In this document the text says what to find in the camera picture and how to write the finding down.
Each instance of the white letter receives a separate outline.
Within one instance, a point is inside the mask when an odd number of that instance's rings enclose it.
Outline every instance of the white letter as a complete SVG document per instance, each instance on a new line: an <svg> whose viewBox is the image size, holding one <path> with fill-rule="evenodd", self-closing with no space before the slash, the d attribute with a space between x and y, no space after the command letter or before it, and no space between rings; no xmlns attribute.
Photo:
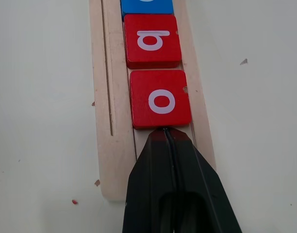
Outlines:
<svg viewBox="0 0 297 233"><path fill-rule="evenodd" d="M166 96L169 99L169 104L167 107L158 107L155 105L154 100L158 96ZM151 110L158 114L167 114L170 113L174 106L176 105L176 100L174 99L173 94L170 91L167 90L155 90L153 91L149 97L148 97L148 105L151 108Z"/></svg>
<svg viewBox="0 0 297 233"><path fill-rule="evenodd" d="M163 46L163 40L160 38L161 36L170 35L169 31L138 31L138 46L146 51L155 51L160 49ZM144 43L143 39L147 36L153 36L156 38L157 42L155 45L147 45Z"/></svg>

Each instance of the wooden board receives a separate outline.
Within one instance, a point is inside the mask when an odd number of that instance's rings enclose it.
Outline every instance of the wooden board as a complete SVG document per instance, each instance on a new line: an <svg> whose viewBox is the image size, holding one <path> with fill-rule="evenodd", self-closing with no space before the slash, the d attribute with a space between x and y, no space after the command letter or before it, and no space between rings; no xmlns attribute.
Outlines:
<svg viewBox="0 0 297 233"><path fill-rule="evenodd" d="M178 128L215 168L213 145L184 0L173 0L186 73L192 123ZM123 23L118 0L90 0L100 182L108 200L124 200L129 174L152 130L132 128Z"/></svg>

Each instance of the red letter tile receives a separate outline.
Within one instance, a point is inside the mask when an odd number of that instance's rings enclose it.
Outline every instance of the red letter tile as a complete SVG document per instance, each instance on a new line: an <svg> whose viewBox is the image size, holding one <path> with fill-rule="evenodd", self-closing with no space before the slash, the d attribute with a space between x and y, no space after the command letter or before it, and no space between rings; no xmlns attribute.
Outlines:
<svg viewBox="0 0 297 233"><path fill-rule="evenodd" d="M130 69L172 68L182 59L172 15L126 15L125 43Z"/></svg>
<svg viewBox="0 0 297 233"><path fill-rule="evenodd" d="M182 70L139 70L130 74L132 123L136 129L191 122Z"/></svg>

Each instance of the black clamp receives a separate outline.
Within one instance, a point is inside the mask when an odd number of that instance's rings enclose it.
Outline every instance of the black clamp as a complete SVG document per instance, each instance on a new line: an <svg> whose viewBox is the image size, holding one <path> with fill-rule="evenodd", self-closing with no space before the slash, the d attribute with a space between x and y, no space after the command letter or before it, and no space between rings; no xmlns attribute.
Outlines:
<svg viewBox="0 0 297 233"><path fill-rule="evenodd" d="M217 173L189 137L152 132L129 176L123 233L241 233Z"/></svg>

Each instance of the white table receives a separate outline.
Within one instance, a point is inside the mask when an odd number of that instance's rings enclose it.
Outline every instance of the white table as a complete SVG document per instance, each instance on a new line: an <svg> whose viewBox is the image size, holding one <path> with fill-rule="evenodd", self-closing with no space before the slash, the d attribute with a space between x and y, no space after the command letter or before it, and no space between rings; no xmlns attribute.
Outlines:
<svg viewBox="0 0 297 233"><path fill-rule="evenodd" d="M297 233L297 1L188 3L242 230ZM87 0L0 0L0 233L121 232L124 204L94 185L88 13Z"/></svg>

